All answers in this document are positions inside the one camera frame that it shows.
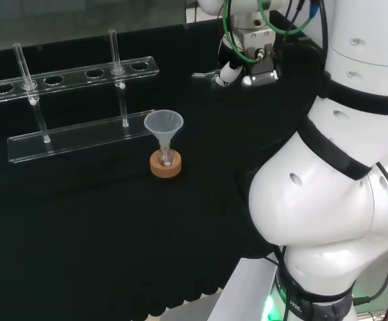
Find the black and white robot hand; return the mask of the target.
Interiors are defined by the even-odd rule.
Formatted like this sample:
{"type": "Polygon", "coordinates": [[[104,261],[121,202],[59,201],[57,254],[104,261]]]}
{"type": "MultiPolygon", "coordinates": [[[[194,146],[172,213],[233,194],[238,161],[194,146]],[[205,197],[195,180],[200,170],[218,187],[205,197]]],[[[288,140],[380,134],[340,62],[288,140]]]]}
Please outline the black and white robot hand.
{"type": "Polygon", "coordinates": [[[286,42],[269,29],[242,30],[223,35],[219,43],[219,68],[209,76],[211,87],[223,90],[240,81],[246,88],[269,85],[289,74],[286,60],[299,51],[322,57],[318,47],[303,41],[286,42]]]}

